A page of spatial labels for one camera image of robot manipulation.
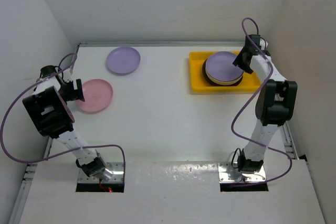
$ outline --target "rectangular slot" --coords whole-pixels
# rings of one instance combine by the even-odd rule
[[[221,184],[221,191],[268,191],[267,183],[260,183],[248,186],[233,186],[231,184]]]
[[[244,73],[242,82],[237,86],[213,86],[209,84],[203,76],[202,65],[204,61],[215,52],[190,52],[189,66],[191,88],[196,93],[209,92],[254,92],[260,86],[260,80],[256,73]],[[233,51],[234,54],[239,54],[239,51]]]
[[[78,183],[76,192],[92,192],[92,193],[123,193],[125,184],[102,184],[106,190],[99,187],[99,184]]]

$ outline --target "white table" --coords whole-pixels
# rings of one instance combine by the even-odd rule
[[[115,76],[105,67],[115,47],[80,47],[74,77],[104,79],[114,89],[104,111],[84,114],[70,104],[76,128],[89,144],[114,143],[126,154],[124,194],[76,193],[78,169],[71,154],[37,166],[20,223],[324,223],[304,161],[294,161],[269,192],[220,193],[215,161],[226,161],[246,141],[230,124],[250,94],[193,94],[191,51],[239,50],[220,46],[135,47],[139,68]],[[250,136],[253,102],[237,122]],[[284,150],[282,131],[272,147]],[[51,154],[65,150],[54,142]],[[112,148],[100,149],[107,161],[121,161]],[[288,160],[267,151],[268,177],[285,171]]]

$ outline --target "white wall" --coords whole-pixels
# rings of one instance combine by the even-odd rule
[[[269,36],[277,67],[299,85],[291,129],[327,223],[336,223],[335,19],[335,0],[286,0]]]
[[[268,33],[284,0],[46,0],[74,42],[242,40],[252,16]]]
[[[44,0],[0,0],[0,118],[15,97],[73,49]],[[21,102],[5,125],[5,141],[16,157],[41,157],[46,141],[38,134]],[[7,223],[25,165],[0,151],[0,223]]]

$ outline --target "metal base plate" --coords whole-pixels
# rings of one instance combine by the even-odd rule
[[[248,174],[239,172],[230,162],[221,162],[218,163],[218,175],[221,191],[268,191],[267,184],[262,183],[266,181],[264,166],[257,173]]]
[[[102,185],[111,187],[113,192],[123,193],[124,190],[124,164],[123,163],[106,163],[107,168],[105,168],[105,179],[102,182]],[[77,180],[76,191],[103,191],[99,188],[99,179],[95,177],[88,177],[80,169]]]

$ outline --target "pink plate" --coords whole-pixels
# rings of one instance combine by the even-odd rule
[[[85,102],[77,100],[78,107],[85,112],[99,112],[112,101],[112,86],[105,80],[93,79],[82,85]]]

